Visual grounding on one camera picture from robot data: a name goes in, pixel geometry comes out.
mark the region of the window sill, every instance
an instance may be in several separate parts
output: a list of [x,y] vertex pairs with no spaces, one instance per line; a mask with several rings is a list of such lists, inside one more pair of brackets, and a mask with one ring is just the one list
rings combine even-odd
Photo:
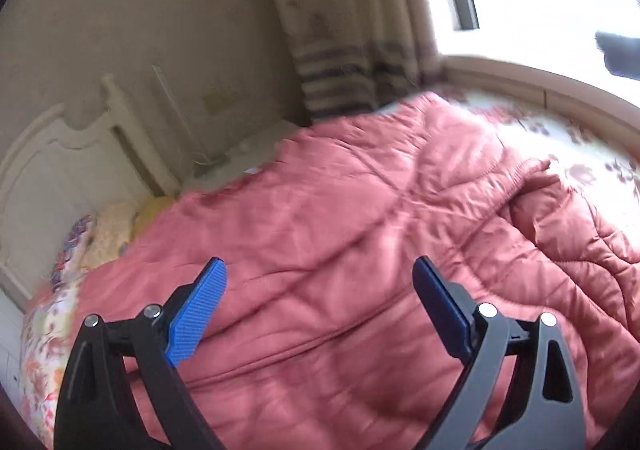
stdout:
[[640,82],[613,76],[595,40],[497,34],[482,30],[438,37],[445,69],[498,76],[582,101],[640,131]]

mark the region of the beige curtain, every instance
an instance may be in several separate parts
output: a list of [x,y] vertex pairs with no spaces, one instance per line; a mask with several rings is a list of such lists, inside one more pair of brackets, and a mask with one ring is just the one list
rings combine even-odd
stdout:
[[369,112],[438,75],[428,0],[275,0],[313,119]]

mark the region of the pink comforter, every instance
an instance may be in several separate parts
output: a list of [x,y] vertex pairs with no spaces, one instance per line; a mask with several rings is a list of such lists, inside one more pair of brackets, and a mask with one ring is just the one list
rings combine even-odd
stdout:
[[225,445],[410,449],[461,369],[412,289],[426,254],[507,316],[558,316],[593,445],[640,377],[640,252],[545,167],[432,94],[317,125],[264,172],[182,199],[90,274],[77,323],[162,303],[217,255],[228,290],[180,374]]

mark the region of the white headboard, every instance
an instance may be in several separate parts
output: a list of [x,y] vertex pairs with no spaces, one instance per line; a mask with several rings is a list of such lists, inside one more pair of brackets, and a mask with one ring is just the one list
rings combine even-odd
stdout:
[[83,215],[179,190],[113,76],[102,84],[107,111],[91,126],[69,128],[63,104],[56,105],[27,127],[0,165],[0,270],[26,299],[49,278]]

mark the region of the silver bolt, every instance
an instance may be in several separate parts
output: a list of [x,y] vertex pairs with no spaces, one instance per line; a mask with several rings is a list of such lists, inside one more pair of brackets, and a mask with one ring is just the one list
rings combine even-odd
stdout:
[[86,325],[87,327],[96,327],[99,321],[100,317],[98,317],[97,315],[89,315],[84,319],[84,325]]
[[549,327],[553,327],[558,323],[558,319],[556,318],[556,316],[552,315],[551,313],[543,313],[542,315],[540,315],[540,320],[544,325],[548,325]]
[[147,318],[158,318],[162,308],[158,304],[151,304],[145,307],[145,316]]
[[495,305],[489,304],[488,302],[482,302],[478,306],[478,311],[480,312],[480,315],[486,318],[493,318],[494,316],[498,315],[498,310],[496,309]]

